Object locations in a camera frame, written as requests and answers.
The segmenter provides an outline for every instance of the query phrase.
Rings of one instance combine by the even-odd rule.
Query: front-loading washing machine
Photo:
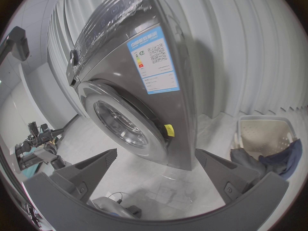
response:
[[[105,0],[71,51],[67,79],[90,118],[129,152],[191,170],[197,118],[183,33],[164,0]]]

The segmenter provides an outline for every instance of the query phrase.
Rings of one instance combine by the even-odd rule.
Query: energy label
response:
[[[148,94],[180,90],[160,26],[127,43]]]

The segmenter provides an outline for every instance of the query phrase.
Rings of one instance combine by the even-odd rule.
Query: white curtain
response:
[[[58,0],[48,30],[57,79],[84,115],[65,73],[70,50],[102,1]],[[284,0],[166,1],[187,41],[198,114],[267,114],[308,105],[308,39]]]
[[[88,117],[81,102],[69,86],[66,69],[70,51],[86,21],[103,0],[58,0],[48,28],[48,52],[53,73],[62,91],[78,114]]]

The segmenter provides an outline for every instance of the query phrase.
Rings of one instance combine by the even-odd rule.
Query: white plastic basket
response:
[[[281,152],[297,140],[291,122],[279,116],[241,116],[237,131],[240,147],[257,160],[260,155]]]

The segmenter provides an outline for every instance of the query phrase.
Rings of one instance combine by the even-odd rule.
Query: clothing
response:
[[[293,174],[302,156],[302,142],[298,139],[282,152],[267,157],[259,156],[259,161],[250,156],[243,148],[231,150],[230,156],[232,162],[258,171],[260,179],[268,172],[273,171],[286,180]]]

